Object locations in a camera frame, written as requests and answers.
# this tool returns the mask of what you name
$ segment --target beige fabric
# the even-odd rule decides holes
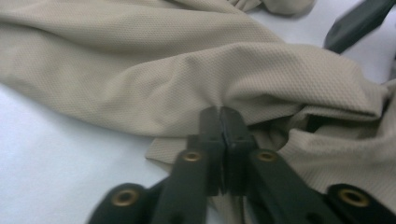
[[[157,136],[148,157],[165,162],[200,110],[227,105],[313,188],[354,184],[396,211],[396,84],[285,44],[234,7],[244,2],[1,1],[0,81],[68,116]],[[234,199],[214,201],[238,223]]]
[[[262,0],[270,12],[293,15],[307,11],[315,4],[315,0]]]
[[[248,11],[258,6],[261,1],[260,0],[228,0],[233,6],[243,10]]]

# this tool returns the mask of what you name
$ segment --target metal grommet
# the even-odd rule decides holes
[[[201,154],[198,152],[188,152],[183,155],[183,160],[185,161],[198,161],[202,158]]]
[[[345,203],[349,203],[356,207],[366,207],[369,205],[369,199],[362,193],[354,189],[341,189],[338,191],[340,197]]]
[[[257,154],[257,158],[261,161],[275,161],[276,160],[276,154],[272,152],[260,152]]]
[[[111,202],[116,206],[128,206],[137,201],[139,193],[134,189],[124,189],[117,192],[112,198]]]

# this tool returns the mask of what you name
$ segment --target wrinkled cloth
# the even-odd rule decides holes
[[[396,83],[284,43],[240,10],[247,2],[2,1],[0,81],[67,116],[158,137],[147,157],[168,163],[202,109],[229,106],[310,187],[356,185],[396,212]],[[242,222],[236,201],[213,199],[226,223]]]
[[[315,0],[262,0],[270,12],[281,15],[294,15],[307,11]]]
[[[228,0],[228,2],[242,11],[249,11],[262,3],[260,0]]]

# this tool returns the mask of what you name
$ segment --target black plastic part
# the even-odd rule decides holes
[[[150,224],[205,222],[208,165],[203,150],[180,152]]]
[[[277,153],[255,150],[250,153],[249,161],[247,197],[253,202],[261,202],[274,223],[342,223]]]
[[[187,136],[187,150],[199,149],[199,138],[198,135]]]
[[[382,24],[395,0],[366,0],[337,20],[326,35],[324,48],[336,53],[348,49]]]
[[[219,195],[219,190],[224,192],[223,183],[223,156],[225,151],[221,135],[219,112],[213,106],[201,111],[199,121],[198,145],[206,151],[209,158],[208,196]]]
[[[155,207],[157,202],[160,200],[160,196],[163,193],[163,189],[166,185],[168,178],[166,177],[156,185],[152,186],[149,189],[146,189],[146,197],[145,197],[145,218],[143,219],[144,223],[149,223],[154,215]]]
[[[137,200],[128,206],[117,206],[112,202],[113,197],[123,191],[133,190]],[[146,212],[146,191],[136,184],[122,184],[112,189],[93,212],[89,224],[141,224],[148,223],[149,214]]]
[[[253,224],[274,223],[268,210],[262,203],[247,200],[247,211]]]
[[[329,187],[327,200],[345,223],[396,223],[396,216],[388,208],[364,190],[354,186],[339,184]]]
[[[257,145],[238,111],[222,107],[220,119],[227,146],[224,161],[225,186],[231,195],[243,196],[246,194],[248,180],[248,154],[257,149]]]

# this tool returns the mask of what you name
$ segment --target white table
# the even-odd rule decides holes
[[[334,20],[356,0],[318,0],[300,18],[262,9],[249,14],[290,43],[322,46]],[[396,13],[346,52],[364,75],[389,78]],[[121,183],[150,187],[167,173],[144,159],[151,138],[117,133],[60,115],[0,85],[0,223],[85,223],[106,192]],[[209,209],[208,223],[223,223]]]

